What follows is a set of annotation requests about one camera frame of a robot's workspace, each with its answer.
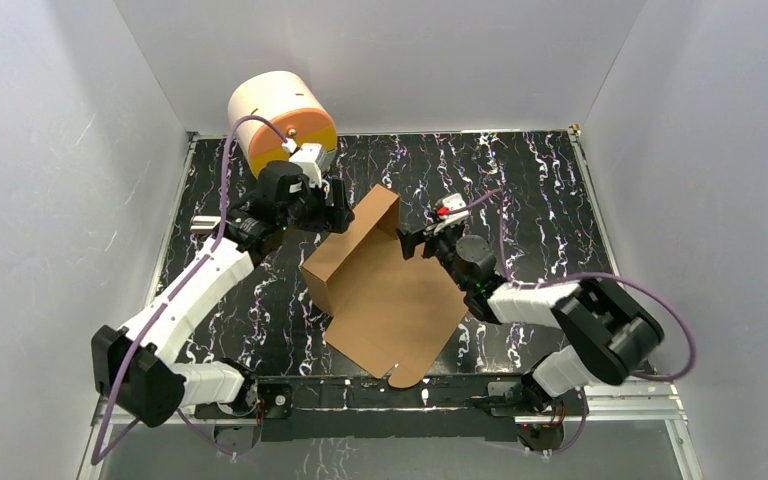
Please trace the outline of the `brown cardboard box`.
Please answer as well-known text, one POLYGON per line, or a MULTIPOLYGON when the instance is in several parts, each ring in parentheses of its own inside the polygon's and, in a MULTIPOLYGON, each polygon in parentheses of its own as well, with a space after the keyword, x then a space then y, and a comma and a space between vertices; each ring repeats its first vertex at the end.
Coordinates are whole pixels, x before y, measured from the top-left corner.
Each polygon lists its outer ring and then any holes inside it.
POLYGON ((343 234, 330 234, 302 263, 314 305, 331 316, 326 343, 393 388, 428 373, 466 316, 463 294, 434 259, 402 256, 400 198, 374 186, 343 234))

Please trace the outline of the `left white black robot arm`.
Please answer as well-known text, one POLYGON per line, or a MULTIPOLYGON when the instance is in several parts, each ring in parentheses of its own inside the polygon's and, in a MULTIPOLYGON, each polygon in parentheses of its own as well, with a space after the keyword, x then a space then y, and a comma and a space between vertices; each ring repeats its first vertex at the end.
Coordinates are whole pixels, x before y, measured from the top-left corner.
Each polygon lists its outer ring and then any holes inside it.
POLYGON ((184 364, 179 352, 225 295, 280 248, 288 230, 342 234, 353 219, 344 180, 322 176, 312 164, 269 163, 162 293, 121 327, 103 325, 94 334, 97 391, 148 427, 188 406, 253 412, 259 391, 250 369, 229 359, 184 364))

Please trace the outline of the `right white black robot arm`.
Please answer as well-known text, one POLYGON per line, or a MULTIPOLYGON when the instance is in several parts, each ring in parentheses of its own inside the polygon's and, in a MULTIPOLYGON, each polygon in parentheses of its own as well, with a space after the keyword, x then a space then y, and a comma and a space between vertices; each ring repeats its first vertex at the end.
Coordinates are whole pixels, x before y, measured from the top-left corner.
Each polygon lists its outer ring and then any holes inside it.
POLYGON ((563 332, 567 346, 544 356, 517 384, 489 387, 475 407, 550 413, 569 391, 601 382, 620 385, 664 340, 661 325, 620 284, 604 276, 515 286, 496 270, 488 242, 460 225, 396 231, 404 259, 418 247, 436 259, 463 293, 468 312, 496 324, 532 323, 563 332))

